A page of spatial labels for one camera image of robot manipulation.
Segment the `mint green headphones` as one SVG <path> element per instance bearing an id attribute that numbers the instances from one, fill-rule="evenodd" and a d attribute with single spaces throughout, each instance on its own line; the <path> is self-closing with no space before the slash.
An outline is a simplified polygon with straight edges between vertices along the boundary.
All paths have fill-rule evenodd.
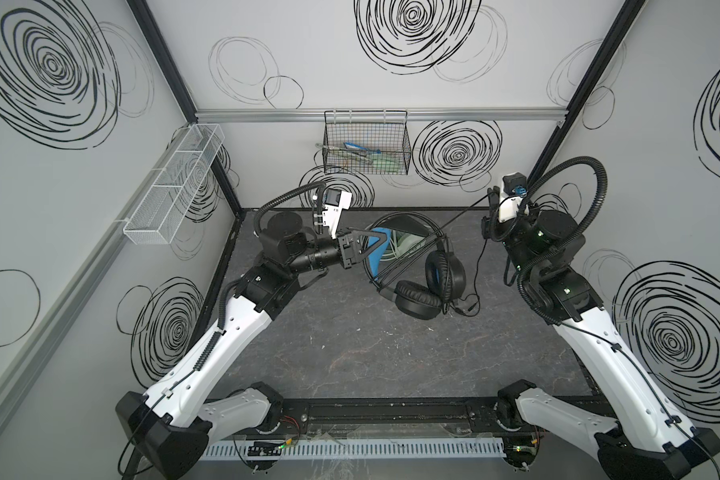
<path id="1" fill-rule="evenodd" d="M 423 240 L 424 237 L 393 230 L 387 249 L 382 255 L 382 260 L 384 262 L 390 262 L 401 258 L 408 252 L 419 249 L 422 246 Z"/>

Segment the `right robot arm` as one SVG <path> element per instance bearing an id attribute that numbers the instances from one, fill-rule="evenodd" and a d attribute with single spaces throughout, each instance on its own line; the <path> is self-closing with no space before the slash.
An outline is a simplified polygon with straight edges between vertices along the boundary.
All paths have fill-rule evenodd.
<path id="1" fill-rule="evenodd" d="M 575 166 L 591 168 L 595 177 L 594 198 L 580 221 L 532 199 L 547 181 Z M 595 289 L 571 266 L 607 187 L 602 163 L 579 156 L 534 183 L 519 172 L 506 175 L 488 192 L 482 235 L 504 246 L 505 269 L 513 275 L 508 284 L 573 349 L 613 411 L 598 415 L 518 380 L 498 392 L 495 416 L 506 431 L 536 427 L 561 438 L 594 458 L 610 479 L 681 479 L 715 460 L 720 438 L 671 404 L 616 330 Z"/>

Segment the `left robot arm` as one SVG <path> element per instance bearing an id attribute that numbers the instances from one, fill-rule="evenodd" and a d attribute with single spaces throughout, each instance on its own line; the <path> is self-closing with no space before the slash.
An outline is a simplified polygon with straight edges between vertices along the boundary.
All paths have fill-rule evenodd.
<path id="1" fill-rule="evenodd" d="M 261 256 L 222 288 L 216 321 L 160 380 L 118 402 L 116 413 L 127 436 L 117 462 L 122 478 L 144 473 L 140 463 L 146 460 L 164 478 L 179 479 L 216 441 L 247 429 L 279 427 L 283 398 L 262 382 L 221 399 L 209 396 L 251 341 L 303 291 L 301 274 L 315 271 L 324 277 L 333 265 L 349 269 L 387 243 L 384 232 L 339 230 L 351 198 L 348 191 L 315 181 L 256 211 Z"/>

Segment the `black and blue headphones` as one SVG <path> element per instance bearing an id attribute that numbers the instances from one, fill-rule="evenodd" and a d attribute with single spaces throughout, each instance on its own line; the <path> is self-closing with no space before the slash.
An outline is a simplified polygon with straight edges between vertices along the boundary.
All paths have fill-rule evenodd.
<path id="1" fill-rule="evenodd" d="M 371 285 L 403 314 L 432 320 L 446 313 L 464 294 L 467 275 L 450 239 L 435 220 L 423 213 L 393 212 L 368 226 L 369 230 L 393 230 L 424 237 L 422 246 L 405 256 L 384 262 L 364 261 Z"/>

